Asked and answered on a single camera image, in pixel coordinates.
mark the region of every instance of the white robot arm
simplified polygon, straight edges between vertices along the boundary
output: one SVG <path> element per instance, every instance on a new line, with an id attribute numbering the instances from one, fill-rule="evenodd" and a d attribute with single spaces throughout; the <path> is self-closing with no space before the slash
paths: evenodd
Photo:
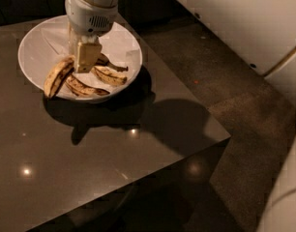
<path id="1" fill-rule="evenodd" d="M 110 31 L 118 0 L 65 0 L 69 22 L 78 35 L 101 36 Z"/>

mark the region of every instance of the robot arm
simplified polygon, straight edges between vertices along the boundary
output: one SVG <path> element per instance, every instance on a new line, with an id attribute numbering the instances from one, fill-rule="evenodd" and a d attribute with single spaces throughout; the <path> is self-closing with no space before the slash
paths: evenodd
<path id="1" fill-rule="evenodd" d="M 69 22 L 78 35 L 101 36 L 110 31 L 118 0 L 66 0 Z"/>
<path id="2" fill-rule="evenodd" d="M 102 51 L 99 36 L 111 30 L 118 14 L 118 0 L 65 0 L 65 6 L 75 71 L 87 73 Z"/>

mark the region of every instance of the glossy table surface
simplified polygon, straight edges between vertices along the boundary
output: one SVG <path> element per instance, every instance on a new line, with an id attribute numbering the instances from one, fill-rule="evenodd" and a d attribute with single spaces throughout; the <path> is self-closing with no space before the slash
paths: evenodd
<path id="1" fill-rule="evenodd" d="M 143 66 L 123 93 L 46 101 L 17 61 L 38 23 L 0 27 L 1 232 L 31 229 L 230 136 L 136 33 Z"/>

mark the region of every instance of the plate rim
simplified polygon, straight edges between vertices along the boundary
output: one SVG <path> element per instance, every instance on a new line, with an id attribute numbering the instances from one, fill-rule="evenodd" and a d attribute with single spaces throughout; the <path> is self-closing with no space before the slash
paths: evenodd
<path id="1" fill-rule="evenodd" d="M 19 66 L 20 66 L 21 71 L 23 72 L 24 76 L 34 86 L 36 86 L 37 88 L 39 88 L 42 91 L 44 90 L 44 86 L 35 83 L 33 81 L 33 79 L 31 78 L 31 76 L 29 76 L 29 74 L 23 68 L 24 61 L 23 61 L 22 57 L 23 57 L 23 54 L 24 53 L 22 53 L 22 51 L 24 49 L 24 43 L 27 41 L 26 39 L 28 39 L 28 37 L 29 37 L 30 34 L 34 33 L 38 28 L 41 28 L 44 24 L 49 23 L 50 21 L 52 21 L 54 19 L 59 19 L 59 18 L 60 19 L 61 18 L 64 19 L 66 17 L 67 17 L 67 15 L 64 14 L 64 15 L 55 16 L 55 17 L 52 17 L 52 18 L 49 18 L 47 20 L 42 21 L 41 23 L 39 23 L 38 25 L 36 25 L 32 29 L 30 29 L 30 31 L 25 34 L 25 36 L 22 38 L 22 41 L 20 42 L 20 45 L 18 47 L 17 59 L 18 59 L 18 63 L 19 63 Z M 68 101 L 74 101 L 74 102 L 92 102 L 92 103 L 105 102 L 105 101 L 108 101 L 110 98 L 118 95 L 120 92 L 122 92 L 124 89 L 126 89 L 129 85 L 131 85 L 132 82 L 136 79 L 136 77 L 138 76 L 138 74 L 140 72 L 140 69 L 142 67 L 142 50 L 141 50 L 141 47 L 140 47 L 140 44 L 139 44 L 139 41 L 138 41 L 140 39 L 138 39 L 137 37 L 135 37 L 134 34 L 128 28 L 126 28 L 125 26 L 121 25 L 117 21 L 114 21 L 114 23 L 118 24 L 126 32 L 128 32 L 133 37 L 133 39 L 135 39 L 135 42 L 136 42 L 136 44 L 138 46 L 138 51 L 139 51 L 139 68 L 138 68 L 138 70 L 135 70 L 134 75 L 132 76 L 132 78 L 130 78 L 130 81 L 129 81 L 128 85 L 126 85 L 126 84 L 121 85 L 121 86 L 118 87 L 118 91 L 116 91 L 116 92 L 113 91 L 113 92 L 111 92 L 110 94 L 108 94 L 106 96 L 101 96 L 101 97 L 97 97 L 97 98 L 96 97 L 92 97 L 91 99 L 89 99 L 89 98 L 69 97 L 69 96 L 64 96 L 61 93 L 60 94 L 58 93 L 56 95 L 56 97 L 61 98 L 61 99 L 65 99 L 65 100 L 68 100 Z"/>

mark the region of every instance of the white plate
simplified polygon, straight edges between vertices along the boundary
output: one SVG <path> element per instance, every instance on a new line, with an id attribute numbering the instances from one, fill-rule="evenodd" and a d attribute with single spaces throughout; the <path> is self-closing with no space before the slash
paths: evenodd
<path id="1" fill-rule="evenodd" d="M 49 70 L 69 54 L 68 19 L 58 16 L 34 27 L 22 40 L 18 61 L 25 76 L 38 88 L 44 89 L 44 81 Z M 79 98 L 65 85 L 57 97 L 76 102 L 104 102 L 128 87 L 138 75 L 142 65 L 142 53 L 138 41 L 125 27 L 114 23 L 112 30 L 100 37 L 102 53 L 115 65 L 129 67 L 124 74 L 128 77 L 125 85 L 114 87 L 98 80 L 92 73 L 76 76 L 85 84 L 103 88 L 110 92 L 107 96 Z"/>

